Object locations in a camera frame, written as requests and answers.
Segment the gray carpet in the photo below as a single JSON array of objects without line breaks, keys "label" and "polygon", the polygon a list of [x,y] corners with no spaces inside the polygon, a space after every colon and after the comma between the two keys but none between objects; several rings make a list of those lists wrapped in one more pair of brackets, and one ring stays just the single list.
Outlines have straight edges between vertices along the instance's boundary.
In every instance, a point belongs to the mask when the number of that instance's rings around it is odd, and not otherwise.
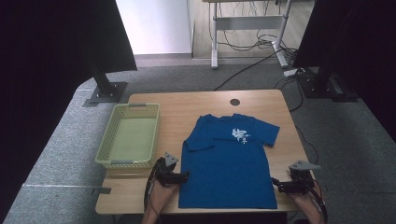
[{"label": "gray carpet", "polygon": [[[245,67],[152,66],[108,77],[128,83],[120,101],[126,103],[134,93],[213,91]],[[258,64],[219,91],[272,89],[282,78],[278,64]],[[95,213],[97,193],[92,189],[104,178],[105,169],[94,163],[94,156],[114,104],[83,107],[95,86],[90,79],[77,89],[5,223],[112,223],[111,217]],[[289,108],[301,102],[295,81],[281,90]],[[365,103],[304,99],[291,115],[302,131],[308,159],[322,167],[315,176],[324,191],[329,223],[396,223],[392,214],[396,211],[396,146]]]}]

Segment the table hole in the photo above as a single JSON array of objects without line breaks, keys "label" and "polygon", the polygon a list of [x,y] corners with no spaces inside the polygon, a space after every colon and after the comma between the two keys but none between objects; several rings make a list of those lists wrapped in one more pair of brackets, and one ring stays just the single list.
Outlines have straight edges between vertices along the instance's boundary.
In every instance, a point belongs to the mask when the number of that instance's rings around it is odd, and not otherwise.
[{"label": "table hole", "polygon": [[230,104],[231,104],[231,105],[234,105],[234,106],[237,106],[237,105],[241,104],[241,102],[240,102],[238,99],[232,99],[232,100],[230,101]]}]

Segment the power strip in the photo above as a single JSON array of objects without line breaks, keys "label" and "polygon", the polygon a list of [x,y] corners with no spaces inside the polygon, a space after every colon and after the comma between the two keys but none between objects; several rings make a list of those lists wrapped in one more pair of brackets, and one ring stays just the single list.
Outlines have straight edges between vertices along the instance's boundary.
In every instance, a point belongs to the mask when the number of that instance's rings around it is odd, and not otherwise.
[{"label": "power strip", "polygon": [[284,77],[294,77],[298,73],[305,72],[303,68],[296,68],[283,73]]}]

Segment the white graphic print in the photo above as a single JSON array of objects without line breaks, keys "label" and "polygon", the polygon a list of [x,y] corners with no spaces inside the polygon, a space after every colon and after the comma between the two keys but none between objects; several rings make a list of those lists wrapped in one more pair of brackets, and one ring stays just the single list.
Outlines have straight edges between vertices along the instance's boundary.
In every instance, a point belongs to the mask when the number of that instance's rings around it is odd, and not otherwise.
[{"label": "white graphic print", "polygon": [[239,130],[239,129],[233,129],[233,136],[238,140],[242,138],[242,143],[245,144],[247,142],[247,137],[250,135],[247,134],[247,131]]}]

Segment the basket handle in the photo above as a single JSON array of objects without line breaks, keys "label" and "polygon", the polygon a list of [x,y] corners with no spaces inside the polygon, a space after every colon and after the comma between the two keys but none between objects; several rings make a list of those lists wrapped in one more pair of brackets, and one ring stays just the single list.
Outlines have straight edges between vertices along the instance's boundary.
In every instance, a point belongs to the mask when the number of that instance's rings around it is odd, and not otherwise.
[{"label": "basket handle", "polygon": [[111,164],[134,164],[134,161],[117,160],[117,161],[111,161]]},{"label": "basket handle", "polygon": [[148,109],[147,104],[128,104],[128,106],[131,110],[147,110]]}]

